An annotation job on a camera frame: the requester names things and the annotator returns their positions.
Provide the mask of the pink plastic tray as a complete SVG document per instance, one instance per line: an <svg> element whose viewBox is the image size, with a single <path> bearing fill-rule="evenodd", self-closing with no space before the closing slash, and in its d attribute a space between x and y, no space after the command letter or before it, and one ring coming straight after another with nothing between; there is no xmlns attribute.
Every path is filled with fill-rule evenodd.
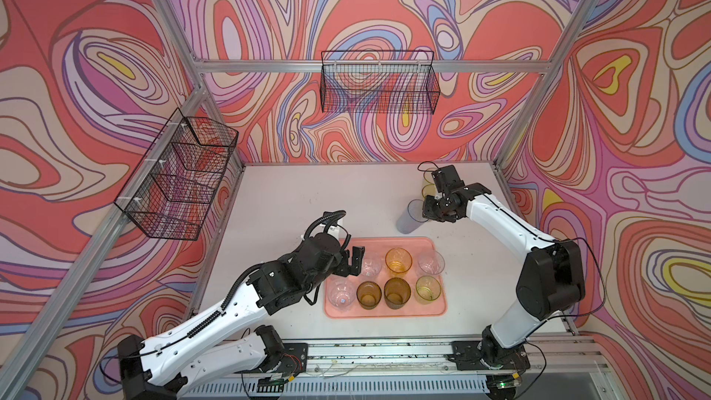
<svg viewBox="0 0 711 400"><path fill-rule="evenodd" d="M389 309L389 307L387 307L385 297L383 295L383 297L381 298L381 303L379 303L379 305L375 307L375 309L363 309L356 299L352 307L344 311L340 311L332 307L327 298L328 280L342 278L333 275L329 277L326 281L324 281L321 290L321 293L326 296L326 299L324 301L324 312L329 318L335 320L345 320L362 318L375 319L398 317L438 317L444 315L447 309L447 303L446 297L444 295L444 284L442 283L441 275L437 275L435 277L440 280L440 283L442 283L443 293L442 296L433 303L423 303L418 300L418 296L416 294L415 289L416 281L418 281L418 278L425 276L422 275L420 273L420 270L418 269L418 256L422 252L435 250L433 241L431 239L426 237L354 238L351 240L351 246L363 247L365 249L364 257L380 256L383 258L383 270L381 271L380 275L374 280L374 283L377 283L381 287L381 290L383 290L383 287L388 280L390 280L391 278L399 277L406 280L410 284L411 298L409 299L405 307L396 310ZM392 276L392 274L390 274L389 270L385 265L386 253L390 249L395 247L405 248L409 253L411 253L411 256L413 257L412 268L409 270L409 272L407 272L407 274L402 276ZM357 276L349 276L344 279L352 281L356 289L361 283L363 283L363 281L372 281L363 279L360 274Z"/></svg>

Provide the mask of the clear glass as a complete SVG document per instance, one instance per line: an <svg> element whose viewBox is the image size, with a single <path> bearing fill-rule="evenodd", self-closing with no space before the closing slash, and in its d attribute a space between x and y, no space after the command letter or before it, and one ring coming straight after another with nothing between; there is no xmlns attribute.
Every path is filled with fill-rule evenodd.
<svg viewBox="0 0 711 400"><path fill-rule="evenodd" d="M444 257L436 250L422 252L418 256L418 269L422 275L440 275L445 269Z"/></svg>
<svg viewBox="0 0 711 400"><path fill-rule="evenodd" d="M376 257L364 257L362 261L362 267L360 276L363 279L374 281L383 270L383 258L380 256Z"/></svg>
<svg viewBox="0 0 711 400"><path fill-rule="evenodd" d="M349 309L357 299L357 289L348 279L329 279L327 286L328 301L335 309L340 311Z"/></svg>

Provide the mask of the amber glass row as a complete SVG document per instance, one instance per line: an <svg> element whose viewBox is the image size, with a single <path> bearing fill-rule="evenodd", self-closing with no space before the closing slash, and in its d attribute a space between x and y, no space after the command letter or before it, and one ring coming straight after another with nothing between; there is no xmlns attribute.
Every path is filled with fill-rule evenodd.
<svg viewBox="0 0 711 400"><path fill-rule="evenodd" d="M405 248L395 247L385 255L385 265L392 276L407 274L412 268L413 257Z"/></svg>

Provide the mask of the brown glass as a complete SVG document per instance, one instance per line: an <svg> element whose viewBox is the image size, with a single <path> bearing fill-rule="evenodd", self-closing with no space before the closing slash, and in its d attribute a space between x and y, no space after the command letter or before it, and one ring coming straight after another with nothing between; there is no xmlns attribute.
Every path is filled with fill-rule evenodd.
<svg viewBox="0 0 711 400"><path fill-rule="evenodd" d="M383 291L374 281L363 281L357 287L357 301L363 309L375 309L381 303L382 297Z"/></svg>

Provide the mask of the olive glass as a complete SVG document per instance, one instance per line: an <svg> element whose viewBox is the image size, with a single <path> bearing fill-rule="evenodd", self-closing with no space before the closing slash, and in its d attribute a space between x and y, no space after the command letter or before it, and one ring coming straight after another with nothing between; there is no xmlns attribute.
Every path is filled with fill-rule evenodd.
<svg viewBox="0 0 711 400"><path fill-rule="evenodd" d="M383 295L389 309L401 309L411 298L410 284L402 278L391 278L383 287Z"/></svg>

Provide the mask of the light green glass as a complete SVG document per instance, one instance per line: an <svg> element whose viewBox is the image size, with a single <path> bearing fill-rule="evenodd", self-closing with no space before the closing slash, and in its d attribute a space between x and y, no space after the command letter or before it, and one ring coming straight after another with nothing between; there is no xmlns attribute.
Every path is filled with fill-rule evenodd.
<svg viewBox="0 0 711 400"><path fill-rule="evenodd" d="M442 283L435 276L425 275L418 278L415 285L418 300L423 303L433 303L443 293Z"/></svg>

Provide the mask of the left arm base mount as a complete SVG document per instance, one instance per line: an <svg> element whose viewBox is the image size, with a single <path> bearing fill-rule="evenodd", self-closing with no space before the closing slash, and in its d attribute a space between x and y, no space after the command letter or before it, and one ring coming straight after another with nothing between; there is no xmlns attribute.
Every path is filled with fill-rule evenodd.
<svg viewBox="0 0 711 400"><path fill-rule="evenodd" d="M280 374L287 378L297 376L307 369L308 343L287 342L283 350L270 354L267 359L253 370L243 370L245 374Z"/></svg>

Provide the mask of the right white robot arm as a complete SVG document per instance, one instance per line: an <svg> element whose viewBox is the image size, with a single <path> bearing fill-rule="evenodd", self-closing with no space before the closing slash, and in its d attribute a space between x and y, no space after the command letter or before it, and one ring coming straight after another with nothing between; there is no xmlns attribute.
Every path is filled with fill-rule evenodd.
<svg viewBox="0 0 711 400"><path fill-rule="evenodd" d="M558 240L533 227L504 207L483 184L464 183L453 165L436 166L427 172L435 194L424 198L424 218L449 223L472 220L522 263L516 301L483 330L478 345L481 364L498 370L555 313L583 301L586 289L581 248L573 240Z"/></svg>

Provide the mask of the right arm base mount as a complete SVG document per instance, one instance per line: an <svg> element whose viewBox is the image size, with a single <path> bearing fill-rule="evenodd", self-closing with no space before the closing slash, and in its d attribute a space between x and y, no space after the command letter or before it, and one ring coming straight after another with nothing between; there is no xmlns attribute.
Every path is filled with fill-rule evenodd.
<svg viewBox="0 0 711 400"><path fill-rule="evenodd" d="M513 348L501 348L496 341L455 341L452 352L445 358L455 364L457 370L511 370L525 372L531 368L523 344Z"/></svg>

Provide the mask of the blue tinted glass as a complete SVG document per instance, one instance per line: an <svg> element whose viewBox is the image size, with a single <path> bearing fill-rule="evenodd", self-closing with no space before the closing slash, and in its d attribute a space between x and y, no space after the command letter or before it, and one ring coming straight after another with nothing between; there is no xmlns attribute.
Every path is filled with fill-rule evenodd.
<svg viewBox="0 0 711 400"><path fill-rule="evenodd" d="M402 234L411 234L429 220L423 216L422 199L411 200L398 218L395 227Z"/></svg>

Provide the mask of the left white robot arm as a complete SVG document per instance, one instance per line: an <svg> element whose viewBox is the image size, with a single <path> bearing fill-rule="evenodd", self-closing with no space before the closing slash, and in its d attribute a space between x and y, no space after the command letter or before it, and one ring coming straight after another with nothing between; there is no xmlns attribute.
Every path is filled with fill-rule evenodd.
<svg viewBox="0 0 711 400"><path fill-rule="evenodd" d="M328 277L357 276L366 253L330 233L306 237L290 254L246 270L227 296L173 329L118 346L127 399L178 399L229 373L268 373L292 360L263 320L306 300Z"/></svg>

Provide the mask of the yellow green glass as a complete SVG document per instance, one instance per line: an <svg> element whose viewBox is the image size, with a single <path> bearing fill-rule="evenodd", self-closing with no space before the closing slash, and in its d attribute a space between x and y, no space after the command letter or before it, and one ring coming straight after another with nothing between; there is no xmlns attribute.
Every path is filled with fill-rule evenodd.
<svg viewBox="0 0 711 400"><path fill-rule="evenodd" d="M427 196L436 196L436 195L437 195L437 190L436 190L436 186L433 183L426 184L421 190L422 198L426 198Z"/></svg>

